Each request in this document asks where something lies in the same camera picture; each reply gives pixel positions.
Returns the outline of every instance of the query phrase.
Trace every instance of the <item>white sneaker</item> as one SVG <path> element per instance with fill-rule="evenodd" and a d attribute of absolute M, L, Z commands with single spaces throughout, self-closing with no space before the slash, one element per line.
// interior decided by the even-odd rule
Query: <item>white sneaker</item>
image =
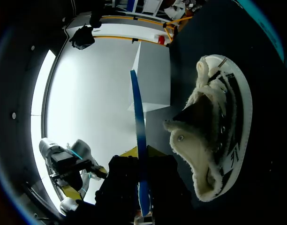
<path fill-rule="evenodd" d="M 191 167 L 197 197 L 208 202 L 228 191 L 242 167 L 252 121 L 248 82 L 224 56 L 202 57 L 196 88 L 172 120 L 170 145 Z"/>

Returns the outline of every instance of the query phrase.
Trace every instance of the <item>white wall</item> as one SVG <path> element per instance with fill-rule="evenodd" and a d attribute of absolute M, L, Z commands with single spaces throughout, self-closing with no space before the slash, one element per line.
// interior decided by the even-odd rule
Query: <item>white wall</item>
<path fill-rule="evenodd" d="M 63 147 L 82 139 L 107 170 L 112 156 L 135 147 L 135 117 L 127 109 L 137 49 L 138 42 L 119 39 L 96 39 L 82 51 L 67 43 L 50 92 L 48 138 Z M 95 203 L 101 184 L 91 180 L 86 201 Z"/>

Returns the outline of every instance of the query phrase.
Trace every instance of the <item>dark table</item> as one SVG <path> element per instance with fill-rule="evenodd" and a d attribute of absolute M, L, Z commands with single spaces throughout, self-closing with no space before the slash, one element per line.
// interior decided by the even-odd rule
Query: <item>dark table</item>
<path fill-rule="evenodd" d="M 184 108 L 195 87 L 196 62 L 210 54 L 227 56 L 245 74 L 253 117 L 235 185 L 212 202 L 203 203 L 195 195 L 189 165 L 172 153 L 170 134 L 162 122 Z M 175 156 L 179 174 L 192 192 L 194 208 L 267 213 L 283 207 L 287 201 L 287 71 L 269 38 L 235 2 L 210 0 L 174 39 L 170 59 L 171 106 L 147 113 L 147 144 Z"/>

